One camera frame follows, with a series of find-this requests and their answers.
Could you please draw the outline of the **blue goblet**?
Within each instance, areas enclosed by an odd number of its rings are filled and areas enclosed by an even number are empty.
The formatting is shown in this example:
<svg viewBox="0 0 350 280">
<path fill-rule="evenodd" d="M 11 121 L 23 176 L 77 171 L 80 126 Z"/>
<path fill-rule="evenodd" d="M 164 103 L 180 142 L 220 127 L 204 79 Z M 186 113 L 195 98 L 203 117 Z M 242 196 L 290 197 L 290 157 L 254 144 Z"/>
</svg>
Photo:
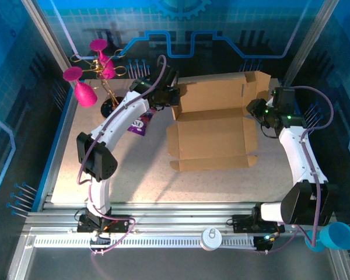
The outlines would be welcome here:
<svg viewBox="0 0 350 280">
<path fill-rule="evenodd" d="M 325 249 L 350 250 L 350 226 L 342 222 L 334 222 L 323 227 L 316 233 L 316 244 L 311 245 L 312 231 L 306 232 L 309 240 L 305 237 L 306 246 L 314 251 L 321 252 Z"/>
</svg>

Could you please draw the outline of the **blue table edge trim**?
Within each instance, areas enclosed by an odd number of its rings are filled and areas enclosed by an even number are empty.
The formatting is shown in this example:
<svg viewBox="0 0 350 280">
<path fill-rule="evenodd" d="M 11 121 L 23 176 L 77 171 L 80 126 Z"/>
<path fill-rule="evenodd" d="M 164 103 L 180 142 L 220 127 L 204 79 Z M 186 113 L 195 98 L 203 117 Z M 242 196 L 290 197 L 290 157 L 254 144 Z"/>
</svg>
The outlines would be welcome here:
<svg viewBox="0 0 350 280">
<path fill-rule="evenodd" d="M 60 122 L 58 124 L 43 175 L 37 189 L 37 194 L 31 208 L 32 212 L 42 211 L 48 192 L 55 187 L 77 108 L 77 101 L 73 92 L 74 89 L 71 87 L 68 92 Z"/>
</svg>

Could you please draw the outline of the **silver tin can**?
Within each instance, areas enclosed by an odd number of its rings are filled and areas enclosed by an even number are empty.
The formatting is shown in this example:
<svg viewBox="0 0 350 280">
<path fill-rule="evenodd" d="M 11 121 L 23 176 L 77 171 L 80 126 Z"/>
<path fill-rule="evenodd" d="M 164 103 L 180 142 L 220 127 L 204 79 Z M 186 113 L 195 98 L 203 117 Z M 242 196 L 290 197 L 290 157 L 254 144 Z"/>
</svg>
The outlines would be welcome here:
<svg viewBox="0 0 350 280">
<path fill-rule="evenodd" d="M 222 235 L 216 228 L 208 227 L 202 233 L 200 237 L 200 245 L 206 251 L 214 251 L 218 249 L 222 244 Z"/>
</svg>

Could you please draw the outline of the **brown cardboard box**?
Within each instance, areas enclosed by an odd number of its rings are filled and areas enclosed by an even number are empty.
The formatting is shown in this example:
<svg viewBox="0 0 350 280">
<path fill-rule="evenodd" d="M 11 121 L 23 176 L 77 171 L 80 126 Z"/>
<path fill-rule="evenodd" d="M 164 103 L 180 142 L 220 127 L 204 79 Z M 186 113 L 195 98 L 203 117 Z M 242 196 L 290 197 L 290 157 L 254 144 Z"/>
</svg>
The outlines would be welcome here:
<svg viewBox="0 0 350 280">
<path fill-rule="evenodd" d="M 167 148 L 178 172 L 253 167 L 257 123 L 247 111 L 268 97 L 271 76 L 261 71 L 181 78 L 180 104 L 172 107 Z"/>
</svg>

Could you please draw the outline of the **small pink wine glass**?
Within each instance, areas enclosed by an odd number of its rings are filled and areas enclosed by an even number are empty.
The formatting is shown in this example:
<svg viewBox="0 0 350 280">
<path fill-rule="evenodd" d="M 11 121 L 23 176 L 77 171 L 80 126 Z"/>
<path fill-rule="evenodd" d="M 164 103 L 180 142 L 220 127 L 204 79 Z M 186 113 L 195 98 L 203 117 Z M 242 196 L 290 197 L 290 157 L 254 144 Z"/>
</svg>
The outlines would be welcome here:
<svg viewBox="0 0 350 280">
<path fill-rule="evenodd" d="M 104 39 L 96 39 L 90 43 L 90 49 L 97 52 L 98 73 L 101 79 L 113 79 L 116 75 L 114 64 L 107 55 L 103 54 L 103 50 L 107 47 L 107 41 Z"/>
</svg>

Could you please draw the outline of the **aluminium rail frame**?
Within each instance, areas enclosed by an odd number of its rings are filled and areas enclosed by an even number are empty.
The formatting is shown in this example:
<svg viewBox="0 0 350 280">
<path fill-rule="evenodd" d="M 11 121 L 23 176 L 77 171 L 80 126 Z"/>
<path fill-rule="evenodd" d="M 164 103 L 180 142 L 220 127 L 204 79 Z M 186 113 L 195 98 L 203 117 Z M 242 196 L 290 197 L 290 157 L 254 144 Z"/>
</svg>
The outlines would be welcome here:
<svg viewBox="0 0 350 280">
<path fill-rule="evenodd" d="M 136 220 L 137 235 L 195 235 L 215 226 L 223 235 L 232 235 L 226 221 L 233 215 L 251 214 L 249 202 L 190 203 L 113 203 L 112 214 L 129 215 Z M 46 203 L 41 212 L 28 214 L 23 231 L 32 234 L 75 233 L 78 222 L 74 214 L 83 204 Z"/>
</svg>

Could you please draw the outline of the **yellow purple snack bag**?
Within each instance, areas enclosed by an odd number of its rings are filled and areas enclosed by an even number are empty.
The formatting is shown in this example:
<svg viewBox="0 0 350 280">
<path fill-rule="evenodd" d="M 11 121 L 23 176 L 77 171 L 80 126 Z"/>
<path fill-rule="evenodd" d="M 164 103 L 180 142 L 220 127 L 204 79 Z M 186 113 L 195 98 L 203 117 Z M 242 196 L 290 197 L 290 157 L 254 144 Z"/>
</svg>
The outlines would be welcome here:
<svg viewBox="0 0 350 280">
<path fill-rule="evenodd" d="M 152 117 L 154 116 L 156 110 L 154 108 L 150 108 L 148 111 L 143 113 L 140 117 L 138 117 L 133 124 L 127 129 L 129 132 L 133 132 L 135 134 L 144 136 L 146 134 L 146 129 Z"/>
</svg>

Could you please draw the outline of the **aluminium frame post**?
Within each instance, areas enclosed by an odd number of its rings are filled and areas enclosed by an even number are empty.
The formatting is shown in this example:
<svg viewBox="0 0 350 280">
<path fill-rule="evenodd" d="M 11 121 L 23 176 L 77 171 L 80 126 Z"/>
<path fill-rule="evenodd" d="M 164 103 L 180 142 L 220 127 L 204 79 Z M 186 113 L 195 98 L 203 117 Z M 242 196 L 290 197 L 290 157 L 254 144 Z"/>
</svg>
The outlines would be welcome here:
<svg viewBox="0 0 350 280">
<path fill-rule="evenodd" d="M 69 59 L 65 55 L 59 41 L 57 40 L 55 34 L 53 33 L 51 26 L 47 22 L 44 13 L 40 9 L 36 0 L 21 0 L 22 4 L 26 8 L 30 18 L 40 32 L 42 38 L 44 39 L 47 47 L 51 51 L 53 57 L 55 58 L 57 64 L 62 71 L 68 69 L 71 64 Z"/>
<path fill-rule="evenodd" d="M 317 13 L 313 23 L 310 26 L 309 31 L 304 37 L 294 59 L 292 60 L 283 79 L 284 87 L 289 87 L 294 81 L 299 70 L 303 66 L 307 56 L 315 43 L 319 39 L 324 27 L 329 21 L 334 9 L 338 5 L 340 0 L 324 0 L 319 12 Z"/>
</svg>

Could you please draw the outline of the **large pink wine glass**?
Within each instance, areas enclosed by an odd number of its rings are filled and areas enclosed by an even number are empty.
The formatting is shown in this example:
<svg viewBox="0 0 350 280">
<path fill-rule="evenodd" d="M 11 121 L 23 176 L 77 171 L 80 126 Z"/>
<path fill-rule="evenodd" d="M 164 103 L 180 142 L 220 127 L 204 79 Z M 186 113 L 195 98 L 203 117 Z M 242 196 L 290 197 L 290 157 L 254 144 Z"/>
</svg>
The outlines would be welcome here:
<svg viewBox="0 0 350 280">
<path fill-rule="evenodd" d="M 95 91 L 90 85 L 79 80 L 82 77 L 82 75 L 82 68 L 78 66 L 73 66 L 68 68 L 63 73 L 63 79 L 68 82 L 76 83 L 75 96 L 82 107 L 92 107 L 97 102 L 97 95 L 95 94 Z"/>
</svg>

